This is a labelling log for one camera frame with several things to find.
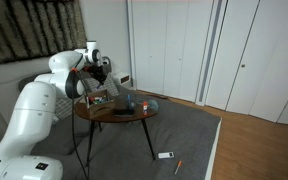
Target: gray carpet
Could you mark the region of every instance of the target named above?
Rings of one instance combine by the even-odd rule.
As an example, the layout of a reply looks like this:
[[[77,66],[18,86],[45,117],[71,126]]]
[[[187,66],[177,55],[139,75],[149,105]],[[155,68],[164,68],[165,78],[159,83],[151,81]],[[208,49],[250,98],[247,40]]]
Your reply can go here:
[[[140,96],[144,99],[155,99]],[[155,154],[174,152],[172,159],[153,161],[144,129],[140,121],[134,123],[102,124],[103,131],[96,128],[90,162],[92,180],[172,180],[204,179],[215,139],[220,117],[202,110],[179,105],[168,100],[156,99],[159,105],[158,115],[146,120]],[[78,119],[82,124],[87,121]],[[87,128],[87,124],[77,128]],[[69,129],[62,136],[70,135]],[[61,160],[64,166],[64,180],[85,179],[76,154],[71,149],[62,151],[54,140],[48,137],[48,144],[39,143],[32,154],[47,155]],[[88,137],[78,139],[82,160],[86,160]],[[177,175],[174,171],[177,162],[182,166]]]

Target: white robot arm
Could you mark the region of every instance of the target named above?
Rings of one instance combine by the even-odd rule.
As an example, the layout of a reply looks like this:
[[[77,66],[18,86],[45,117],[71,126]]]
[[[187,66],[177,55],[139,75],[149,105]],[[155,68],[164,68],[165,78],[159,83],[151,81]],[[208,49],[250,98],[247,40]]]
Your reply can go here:
[[[83,94],[81,82],[77,80],[72,84],[71,78],[76,77],[72,68],[79,71],[85,63],[101,66],[96,42],[88,43],[88,49],[65,51],[52,56],[49,60],[52,73],[40,75],[24,87],[0,142],[0,179],[62,178],[60,161],[29,154],[36,143],[49,135],[56,98],[77,98]]]

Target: white box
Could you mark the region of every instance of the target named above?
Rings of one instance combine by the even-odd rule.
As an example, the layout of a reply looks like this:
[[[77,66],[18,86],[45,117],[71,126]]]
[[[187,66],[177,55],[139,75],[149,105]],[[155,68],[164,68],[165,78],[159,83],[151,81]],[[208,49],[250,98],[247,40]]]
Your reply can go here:
[[[124,73],[124,72],[119,72],[119,73],[112,74],[112,76],[113,76],[114,83],[116,85],[121,85],[128,89],[132,87],[131,77],[129,74]]]

